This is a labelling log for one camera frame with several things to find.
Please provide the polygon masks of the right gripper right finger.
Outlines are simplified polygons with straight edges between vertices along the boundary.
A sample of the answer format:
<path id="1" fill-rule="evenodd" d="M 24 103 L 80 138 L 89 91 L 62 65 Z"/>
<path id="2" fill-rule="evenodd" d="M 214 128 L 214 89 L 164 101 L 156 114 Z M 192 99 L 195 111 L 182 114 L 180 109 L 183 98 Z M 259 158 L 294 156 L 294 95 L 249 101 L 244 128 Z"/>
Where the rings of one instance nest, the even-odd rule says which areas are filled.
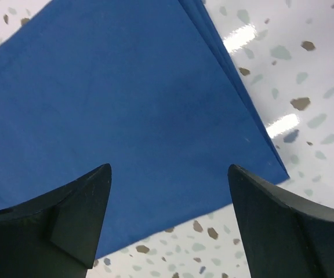
<path id="1" fill-rule="evenodd" d="M 234 164 L 228 183 L 252 277 L 334 278 L 334 208 Z"/>

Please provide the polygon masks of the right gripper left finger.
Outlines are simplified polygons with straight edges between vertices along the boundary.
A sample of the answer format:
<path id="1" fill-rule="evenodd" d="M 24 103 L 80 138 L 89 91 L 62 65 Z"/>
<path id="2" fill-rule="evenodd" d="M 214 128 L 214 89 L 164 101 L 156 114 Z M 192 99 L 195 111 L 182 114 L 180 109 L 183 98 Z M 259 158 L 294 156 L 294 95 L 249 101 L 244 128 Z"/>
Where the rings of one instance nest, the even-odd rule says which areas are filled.
<path id="1" fill-rule="evenodd" d="M 0 278 L 86 277 L 111 189 L 111 166 L 0 210 Z"/>

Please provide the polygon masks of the blue surgical cloth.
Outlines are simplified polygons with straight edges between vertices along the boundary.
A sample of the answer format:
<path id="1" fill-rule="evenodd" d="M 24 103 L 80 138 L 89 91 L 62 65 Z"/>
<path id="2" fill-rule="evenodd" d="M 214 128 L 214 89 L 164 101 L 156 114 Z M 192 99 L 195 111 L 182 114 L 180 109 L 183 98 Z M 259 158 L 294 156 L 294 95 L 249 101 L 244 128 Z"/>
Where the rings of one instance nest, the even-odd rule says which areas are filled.
<path id="1" fill-rule="evenodd" d="M 0 209 L 101 164 L 97 255 L 288 174 L 202 1 L 52 1 L 0 46 Z"/>

